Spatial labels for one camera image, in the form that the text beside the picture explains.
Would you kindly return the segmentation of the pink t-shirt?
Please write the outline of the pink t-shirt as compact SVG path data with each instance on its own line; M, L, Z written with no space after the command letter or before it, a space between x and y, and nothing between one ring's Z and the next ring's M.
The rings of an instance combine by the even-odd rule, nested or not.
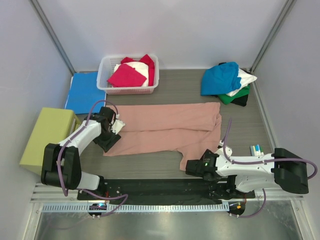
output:
M106 157L179 152L181 161L198 160L206 150L217 151L222 116L219 102L160 105L120 105L125 127Z

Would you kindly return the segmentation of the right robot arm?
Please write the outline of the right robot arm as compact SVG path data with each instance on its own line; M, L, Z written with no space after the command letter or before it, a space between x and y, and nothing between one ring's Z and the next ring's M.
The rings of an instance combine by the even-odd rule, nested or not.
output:
M291 194L309 192L307 164L284 148L260 156L233 156L206 150L200 159L188 160L185 173L208 182L212 199L230 200L262 189Z

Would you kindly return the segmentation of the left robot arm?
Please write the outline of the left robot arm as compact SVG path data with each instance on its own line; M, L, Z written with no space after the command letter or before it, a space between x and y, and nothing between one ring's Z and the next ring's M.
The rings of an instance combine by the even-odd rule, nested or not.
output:
M104 178L82 171L80 156L91 142L108 152L121 139L119 132L124 126L118 111L109 107L88 115L70 136L44 148L41 183L61 188L65 194L69 190L86 190L95 200L104 198Z

